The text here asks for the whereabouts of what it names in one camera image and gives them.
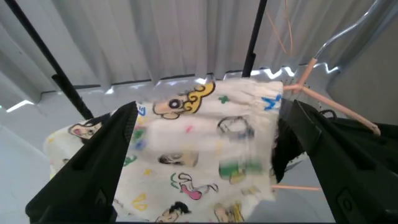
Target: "white cloth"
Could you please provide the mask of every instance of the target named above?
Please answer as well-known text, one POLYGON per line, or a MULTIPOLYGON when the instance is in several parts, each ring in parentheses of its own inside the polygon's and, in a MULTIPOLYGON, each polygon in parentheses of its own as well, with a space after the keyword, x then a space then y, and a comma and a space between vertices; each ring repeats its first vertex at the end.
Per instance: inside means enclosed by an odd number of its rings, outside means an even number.
MULTIPOLYGON (((197 85, 139 115, 115 195, 118 213, 151 222, 241 222, 274 200, 271 153, 282 83, 197 85)), ((56 131, 45 153, 58 172, 110 117, 56 131)))

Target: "cloth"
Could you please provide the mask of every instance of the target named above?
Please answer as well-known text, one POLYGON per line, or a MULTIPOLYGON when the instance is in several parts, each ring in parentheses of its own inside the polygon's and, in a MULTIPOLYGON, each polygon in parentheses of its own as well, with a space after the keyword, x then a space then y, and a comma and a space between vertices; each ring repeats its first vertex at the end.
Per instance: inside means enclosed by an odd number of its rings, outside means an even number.
MULTIPOLYGON (((282 83, 230 79, 137 103, 115 207, 150 222, 241 222, 274 200, 271 155, 282 83)), ((53 173, 112 113, 54 132, 44 151, 53 173)))

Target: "black rod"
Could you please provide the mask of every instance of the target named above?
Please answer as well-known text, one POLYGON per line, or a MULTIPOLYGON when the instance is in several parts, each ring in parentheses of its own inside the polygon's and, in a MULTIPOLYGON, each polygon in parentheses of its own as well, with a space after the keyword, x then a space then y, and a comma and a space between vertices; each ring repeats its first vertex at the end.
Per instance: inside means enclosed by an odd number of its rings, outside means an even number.
POLYGON ((251 70, 253 69, 254 60, 256 59, 256 54, 254 53, 254 46, 256 45, 257 36, 259 35, 262 16, 266 10, 267 0, 260 0, 259 9, 257 10, 256 20, 254 21, 253 31, 251 33, 248 54, 244 61, 242 77, 250 77, 251 70))
POLYGON ((7 5, 10 7, 11 11, 18 18, 19 22, 24 26, 27 33, 39 47, 40 51, 43 53, 44 57, 49 61, 56 75, 53 75, 52 78, 55 83, 60 87, 65 96, 72 102, 75 108, 79 111, 79 113, 85 119, 93 118, 93 114, 87 108, 80 95, 74 89, 73 85, 70 83, 68 77, 63 72, 61 66, 58 64, 54 56, 51 54, 50 50, 47 48, 43 40, 40 38, 40 35, 36 32, 32 24, 29 22, 28 18, 19 7, 18 3, 15 0, 5 0, 7 5))

